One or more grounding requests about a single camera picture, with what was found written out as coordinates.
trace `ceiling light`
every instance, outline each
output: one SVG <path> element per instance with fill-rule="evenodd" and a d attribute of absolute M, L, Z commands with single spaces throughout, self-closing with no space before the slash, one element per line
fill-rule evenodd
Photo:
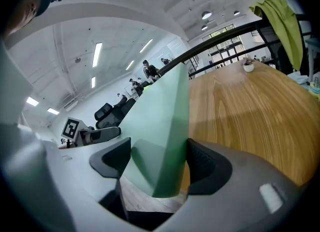
<path fill-rule="evenodd" d="M 212 15 L 211 12 L 209 12 L 209 11 L 204 11 L 204 12 L 202 13 L 201 17 L 202 17 L 202 19 L 204 20 L 204 19 L 207 19 L 207 18 L 211 17 L 211 15 Z"/>
<path fill-rule="evenodd" d="M 146 43 L 146 45 L 140 50 L 139 53 L 141 53 L 143 50 L 145 50 L 145 48 L 150 44 L 151 41 L 152 41 L 152 39 L 149 40 L 149 41 Z"/>
<path fill-rule="evenodd" d="M 47 111 L 50 112 L 50 113 L 53 113 L 53 114 L 59 114 L 58 111 L 56 111 L 56 110 L 54 110 L 52 108 L 49 108 Z"/>
<path fill-rule="evenodd" d="M 95 86 L 96 86 L 96 78 L 93 77 L 93 78 L 91 79 L 91 87 L 94 88 Z"/>
<path fill-rule="evenodd" d="M 126 68 L 126 70 L 128 70 L 133 63 L 134 63 L 134 60 L 132 60 L 132 61 L 130 62 L 130 64 L 128 65 L 128 67 Z"/>
<path fill-rule="evenodd" d="M 95 45 L 92 67 L 95 67 L 98 64 L 98 59 L 99 59 L 99 54 L 100 54 L 101 47 L 102 47 L 102 43 L 101 42 L 97 43 Z"/>
<path fill-rule="evenodd" d="M 31 98 L 31 97 L 28 97 L 28 99 L 26 100 L 26 102 L 27 102 L 28 104 L 33 105 L 33 106 L 36 106 L 36 105 L 39 103 L 38 101 L 34 100 L 34 99 Z"/>

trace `white ceiling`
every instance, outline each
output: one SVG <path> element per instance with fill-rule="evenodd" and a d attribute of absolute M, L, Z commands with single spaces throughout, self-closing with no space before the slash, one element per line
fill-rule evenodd
<path fill-rule="evenodd" d="M 60 110 L 73 98 L 81 100 L 92 93 L 93 76 L 96 76 L 96 87 L 100 87 L 125 74 L 131 60 L 141 61 L 139 51 L 149 39 L 153 39 L 148 47 L 152 48 L 154 43 L 171 32 L 180 30 L 191 40 L 203 33 L 201 27 L 208 22 L 201 19 L 203 11 L 211 11 L 213 14 L 209 20 L 214 19 L 215 22 L 208 24 L 211 29 L 232 20 L 235 10 L 245 13 L 250 1 L 63 0 L 51 4 L 44 15 L 9 38 L 7 45 L 11 48 L 13 59 L 34 86 L 32 97 L 40 102 L 36 108 L 26 104 L 24 114 L 27 121 L 32 123 L 31 126 L 45 126 L 54 119 L 54 115 L 47 112 L 49 107 Z M 77 6 L 81 10 L 75 10 L 77 17 L 73 17 L 76 12 L 64 10 L 64 14 L 59 14 L 58 21 L 55 21 L 50 13 L 50 10 L 53 12 L 61 6 L 69 7 L 67 5 L 75 3 L 81 4 Z M 126 9 L 93 14 L 94 10 L 90 7 L 97 3 L 109 4 L 110 9 L 116 5 Z M 90 14 L 85 14 L 86 7 Z M 125 13 L 130 8 L 136 12 L 128 15 L 128 19 L 132 20 L 123 19 L 125 14 L 119 16 L 122 18 L 116 17 L 116 11 Z M 67 21 L 63 20 L 64 15 L 67 15 Z M 155 23 L 150 22 L 152 17 L 154 21 L 157 20 Z M 92 68 L 97 42 L 102 42 L 103 47 L 98 66 Z M 75 63 L 76 58 L 81 58 L 78 64 Z"/>

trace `black railing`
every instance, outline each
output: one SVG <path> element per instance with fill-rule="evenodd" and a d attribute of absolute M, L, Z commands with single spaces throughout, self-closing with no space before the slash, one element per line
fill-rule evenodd
<path fill-rule="evenodd" d="M 308 21 L 308 18 L 306 17 L 306 15 L 296 15 L 296 18 L 298 21 Z M 194 58 L 196 55 L 202 53 L 205 50 L 208 50 L 222 42 L 225 42 L 229 39 L 235 38 L 237 36 L 240 36 L 242 34 L 246 34 L 246 33 L 251 33 L 253 31 L 256 31 L 257 25 L 259 23 L 261 23 L 262 20 L 256 21 L 256 22 L 252 22 L 252 23 L 248 23 L 246 25 L 243 26 L 239 26 L 237 28 L 231 29 L 229 31 L 226 31 L 225 33 L 219 34 L 203 43 L 200 43 L 199 45 L 193 47 L 192 49 L 186 51 L 185 53 L 183 53 L 182 55 L 180 55 L 179 57 L 175 58 L 174 60 L 172 60 L 170 63 L 168 63 L 167 65 L 165 65 L 164 67 L 162 67 L 159 70 L 159 74 L 160 75 L 164 75 L 166 72 L 168 72 L 169 70 L 171 70 L 173 67 L 175 67 L 177 64 L 179 63 L 184 63 L 187 60 L 191 60 L 192 58 Z M 306 35 L 311 35 L 311 32 L 307 32 L 307 33 L 303 33 L 302 36 L 306 36 Z M 224 63 L 225 61 L 231 60 L 233 58 L 236 58 L 238 56 L 244 55 L 246 53 L 250 53 L 252 51 L 258 50 L 258 49 L 262 49 L 265 47 L 269 47 L 270 45 L 273 44 L 277 44 L 280 43 L 280 40 L 276 40 L 276 41 L 272 41 L 272 42 L 267 42 L 264 44 L 261 44 L 259 46 L 256 46 L 254 48 L 250 48 L 244 51 L 241 51 L 239 53 L 236 53 L 232 56 L 229 56 L 227 58 L 224 58 L 222 60 L 219 60 L 217 62 L 214 62 L 210 65 L 207 65 L 203 68 L 200 68 L 198 70 L 196 70 L 195 66 L 194 69 L 196 70 L 195 72 L 189 73 L 189 77 L 194 76 L 198 73 L 201 73 L 209 68 L 212 68 L 216 65 L 219 65 L 221 63 Z"/>

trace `air vent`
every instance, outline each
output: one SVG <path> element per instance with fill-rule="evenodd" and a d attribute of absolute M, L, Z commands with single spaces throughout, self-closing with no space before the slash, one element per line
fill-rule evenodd
<path fill-rule="evenodd" d="M 77 105 L 78 101 L 76 99 L 72 99 L 69 103 L 67 103 L 63 108 L 68 112 L 70 111 L 73 107 Z"/>

